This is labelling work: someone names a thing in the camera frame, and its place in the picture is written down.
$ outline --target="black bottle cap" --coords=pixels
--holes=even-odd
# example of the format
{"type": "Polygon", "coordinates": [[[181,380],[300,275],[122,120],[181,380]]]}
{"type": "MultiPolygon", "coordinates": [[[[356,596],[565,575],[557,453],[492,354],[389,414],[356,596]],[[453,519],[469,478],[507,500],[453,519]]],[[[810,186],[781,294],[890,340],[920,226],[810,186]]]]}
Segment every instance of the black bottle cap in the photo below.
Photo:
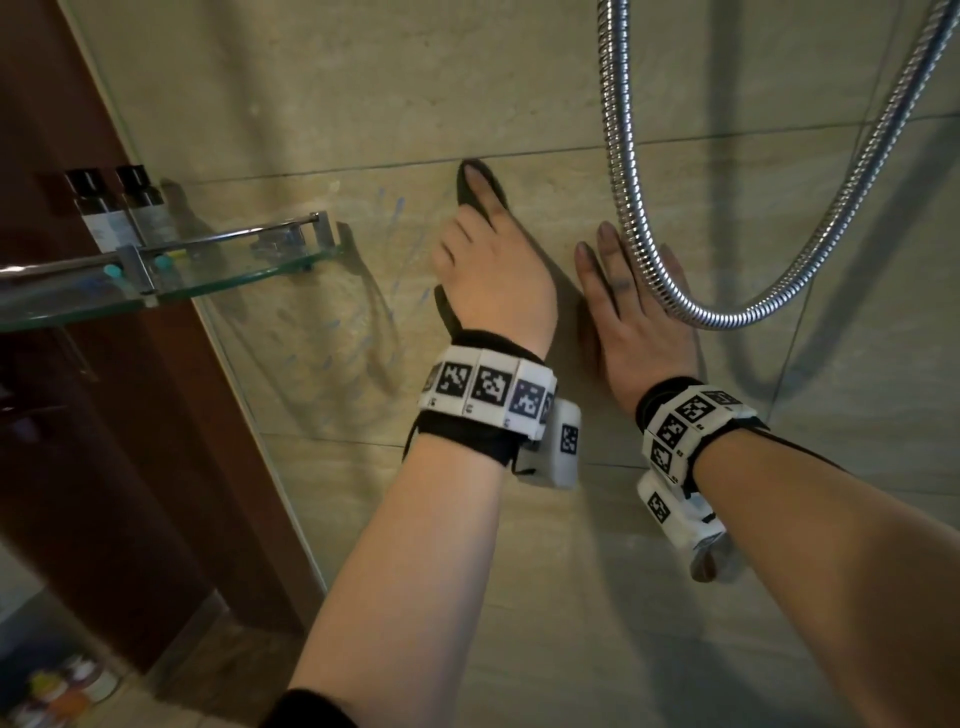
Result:
{"type": "Polygon", "coordinates": [[[150,176],[142,164],[124,164],[117,167],[117,177],[127,194],[139,192],[150,186],[150,176]]]}
{"type": "Polygon", "coordinates": [[[68,169],[66,179],[77,197],[101,197],[107,193],[104,177],[96,167],[68,169]]]}

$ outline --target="shower hose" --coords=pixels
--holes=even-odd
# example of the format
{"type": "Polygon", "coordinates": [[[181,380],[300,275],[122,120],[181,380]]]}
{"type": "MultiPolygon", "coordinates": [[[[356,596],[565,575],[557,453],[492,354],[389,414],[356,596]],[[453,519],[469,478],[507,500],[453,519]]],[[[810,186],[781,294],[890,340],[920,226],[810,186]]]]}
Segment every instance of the shower hose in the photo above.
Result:
{"type": "Polygon", "coordinates": [[[857,152],[850,173],[840,185],[820,225],[786,271],[759,296],[735,311],[714,310],[690,298],[670,277],[657,252],[636,170],[630,92],[629,8],[630,0],[599,0],[597,24],[600,92],[611,185],[635,271],[668,312],[694,327],[727,329],[755,324],[800,293],[833,252],[873,186],[934,66],[943,55],[960,17],[960,0],[934,0],[882,114],[857,152]]]}

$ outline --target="forearm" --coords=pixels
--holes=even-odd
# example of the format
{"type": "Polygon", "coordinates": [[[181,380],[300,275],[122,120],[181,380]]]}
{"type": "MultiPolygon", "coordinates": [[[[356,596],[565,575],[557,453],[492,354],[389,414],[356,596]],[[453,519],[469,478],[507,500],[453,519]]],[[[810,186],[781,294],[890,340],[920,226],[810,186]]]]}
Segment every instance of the forearm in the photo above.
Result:
{"type": "Polygon", "coordinates": [[[291,687],[364,728],[448,721],[483,601],[505,469],[421,435],[314,624],[291,687]]]}
{"type": "Polygon", "coordinates": [[[950,711],[960,713],[955,531],[745,430],[705,449],[694,475],[774,599],[871,725],[939,725],[950,711]]]}

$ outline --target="hand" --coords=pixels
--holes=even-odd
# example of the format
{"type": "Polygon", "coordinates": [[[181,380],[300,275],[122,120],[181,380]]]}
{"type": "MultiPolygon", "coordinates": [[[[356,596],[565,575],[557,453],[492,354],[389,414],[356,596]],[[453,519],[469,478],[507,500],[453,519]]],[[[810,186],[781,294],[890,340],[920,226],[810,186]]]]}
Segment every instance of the hand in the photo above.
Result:
{"type": "Polygon", "coordinates": [[[483,175],[467,183],[490,217],[461,205],[433,249],[433,267],[464,328],[506,336],[541,359],[557,328],[557,289],[540,256],[483,175]]]}
{"type": "MultiPolygon", "coordinates": [[[[691,327],[670,318],[647,287],[635,281],[610,223],[597,230],[597,248],[607,279],[587,243],[579,243],[574,254],[577,276],[600,337],[602,370],[617,404],[633,417],[654,385],[673,376],[697,376],[696,339],[691,327]]],[[[677,258],[665,249],[660,255],[674,279],[686,286],[677,258]]]]}

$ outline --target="glass shelf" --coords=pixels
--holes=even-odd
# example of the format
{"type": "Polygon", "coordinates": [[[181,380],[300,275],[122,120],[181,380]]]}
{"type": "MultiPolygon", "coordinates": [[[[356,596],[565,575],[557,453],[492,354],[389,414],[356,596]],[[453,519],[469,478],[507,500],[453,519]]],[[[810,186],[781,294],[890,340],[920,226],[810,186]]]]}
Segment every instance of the glass shelf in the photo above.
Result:
{"type": "Polygon", "coordinates": [[[127,313],[279,274],[307,271],[314,263],[335,257],[339,250],[332,238],[325,235],[327,239],[322,240],[319,230],[315,230],[316,241],[300,235],[299,244],[290,243],[298,237],[291,238],[287,227],[258,231],[254,242],[252,233],[224,233],[222,239],[191,241],[176,250],[170,250],[171,246],[142,249],[155,289],[147,294],[140,293],[136,281],[116,265],[90,266],[28,279],[2,279],[0,332],[61,326],[127,313]]]}

